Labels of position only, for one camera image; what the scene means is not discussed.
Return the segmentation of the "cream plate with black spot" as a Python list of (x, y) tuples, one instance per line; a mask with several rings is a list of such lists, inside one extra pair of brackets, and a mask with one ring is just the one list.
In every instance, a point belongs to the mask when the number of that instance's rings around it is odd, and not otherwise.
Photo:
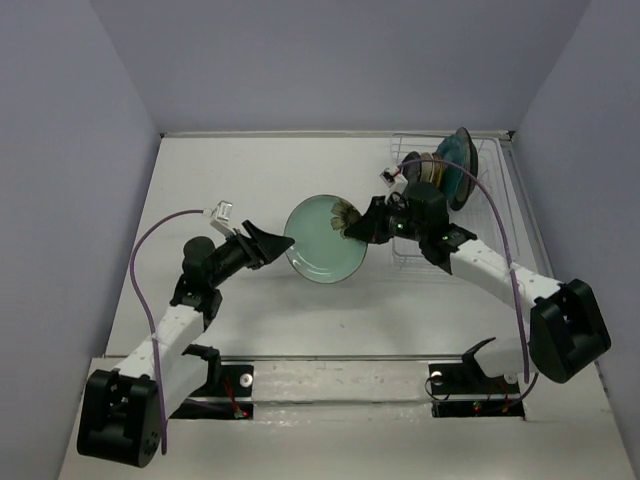
[(433, 155), (428, 152), (420, 154), (422, 162), (419, 164), (419, 180), (421, 182), (434, 183), (437, 173), (437, 164), (433, 162)]

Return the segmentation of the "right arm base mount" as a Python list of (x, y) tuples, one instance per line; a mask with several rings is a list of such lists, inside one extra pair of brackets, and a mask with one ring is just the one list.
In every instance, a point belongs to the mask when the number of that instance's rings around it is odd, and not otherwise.
[(463, 363), (430, 363), (424, 388), (435, 418), (525, 418), (517, 382), (489, 378)]

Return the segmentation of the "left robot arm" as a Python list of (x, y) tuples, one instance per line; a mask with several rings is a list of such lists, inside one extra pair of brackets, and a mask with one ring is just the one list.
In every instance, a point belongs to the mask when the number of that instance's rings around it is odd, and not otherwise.
[(282, 256), (294, 239), (267, 233), (248, 220), (221, 245), (204, 236), (183, 247), (182, 273), (160, 320), (116, 366), (88, 377), (80, 412), (77, 452), (133, 467), (168, 450), (168, 420), (195, 391), (221, 383), (218, 349), (198, 343), (215, 319), (221, 285), (242, 269), (258, 270)]

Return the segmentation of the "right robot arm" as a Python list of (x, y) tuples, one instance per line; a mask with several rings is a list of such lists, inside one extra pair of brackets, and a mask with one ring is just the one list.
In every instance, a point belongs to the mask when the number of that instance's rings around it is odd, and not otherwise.
[(470, 391), (486, 390), (497, 377), (525, 373), (564, 384), (611, 347), (587, 283), (561, 282), (507, 260), (476, 234), (451, 222), (444, 196), (431, 184), (375, 196), (364, 214), (354, 209), (337, 212), (332, 224), (345, 237), (367, 244), (384, 244), (395, 237), (412, 240), (430, 264), (514, 309), (518, 337), (490, 337), (462, 355), (460, 379)]

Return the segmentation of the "brown rimmed cream plate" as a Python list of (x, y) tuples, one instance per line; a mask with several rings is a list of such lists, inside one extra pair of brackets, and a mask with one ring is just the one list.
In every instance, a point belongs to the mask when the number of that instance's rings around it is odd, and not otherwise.
[(464, 174), (463, 180), (461, 182), (461, 186), (458, 189), (456, 198), (452, 201), (449, 202), (449, 207), (453, 210), (453, 211), (459, 211), (461, 210), (467, 203), (467, 201), (469, 200), (469, 197), (471, 196), (471, 194), (473, 193), (474, 189), (475, 189), (475, 181), (472, 180), (472, 178), (476, 178), (478, 176), (478, 166), (479, 166), (479, 160), (478, 160), (478, 151), (476, 146), (474, 145), (471, 135), (469, 133), (469, 131), (464, 128), (464, 127), (460, 127), (462, 129), (465, 130), (465, 133), (467, 135), (468, 141), (469, 141), (469, 158), (468, 158), (468, 163), (466, 167), (461, 167), (463, 168), (465, 171), (468, 172), (468, 174)]

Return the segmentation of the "light green floral plate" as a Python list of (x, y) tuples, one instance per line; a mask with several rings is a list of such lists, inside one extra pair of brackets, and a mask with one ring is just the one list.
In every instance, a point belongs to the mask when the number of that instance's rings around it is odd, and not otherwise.
[(364, 262), (368, 246), (344, 232), (360, 219), (359, 211), (335, 195), (315, 195), (291, 212), (284, 235), (295, 243), (286, 257), (301, 276), (319, 284), (335, 284), (353, 275)]

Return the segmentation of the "teal scalloped plate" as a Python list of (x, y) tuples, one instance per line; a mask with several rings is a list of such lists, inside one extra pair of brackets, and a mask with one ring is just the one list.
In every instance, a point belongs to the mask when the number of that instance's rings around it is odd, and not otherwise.
[(437, 147), (435, 156), (446, 162), (446, 164), (437, 163), (437, 166), (443, 168), (439, 189), (449, 202), (456, 198), (464, 177), (462, 171), (456, 166), (466, 167), (469, 155), (469, 141), (462, 128), (446, 137)]

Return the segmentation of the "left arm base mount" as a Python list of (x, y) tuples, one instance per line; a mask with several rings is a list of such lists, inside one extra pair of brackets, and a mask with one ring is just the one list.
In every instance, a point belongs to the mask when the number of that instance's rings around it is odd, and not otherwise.
[(231, 363), (221, 366), (218, 382), (205, 383), (190, 394), (170, 416), (180, 420), (252, 420), (254, 366)]

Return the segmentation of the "yellow amber plate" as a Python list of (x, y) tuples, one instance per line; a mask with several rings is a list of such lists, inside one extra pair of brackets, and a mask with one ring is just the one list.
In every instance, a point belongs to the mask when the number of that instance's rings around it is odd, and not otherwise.
[(431, 163), (431, 174), (429, 177), (429, 181), (440, 188), (443, 175), (446, 171), (446, 165), (441, 163), (441, 158), (437, 155), (432, 156), (433, 162)]

